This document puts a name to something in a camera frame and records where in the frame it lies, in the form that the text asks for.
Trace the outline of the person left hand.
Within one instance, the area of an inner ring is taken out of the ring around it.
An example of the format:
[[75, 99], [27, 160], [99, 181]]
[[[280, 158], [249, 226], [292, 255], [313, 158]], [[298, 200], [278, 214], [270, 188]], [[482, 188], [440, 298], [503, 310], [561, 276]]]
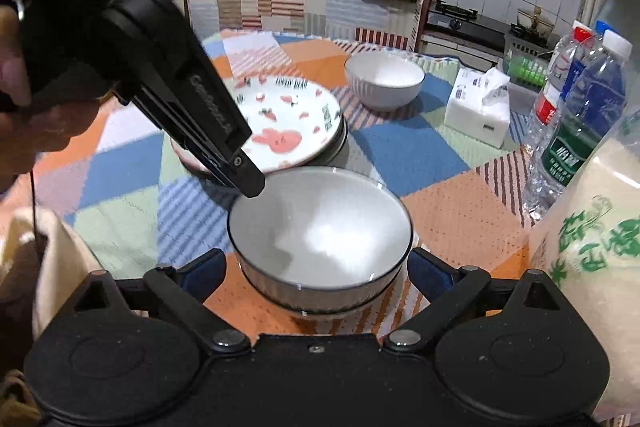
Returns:
[[32, 108], [32, 96], [14, 6], [1, 0], [1, 92], [17, 106], [1, 114], [1, 191], [35, 166], [40, 153], [58, 152], [84, 133], [98, 116], [107, 96], [52, 106], [42, 112]]

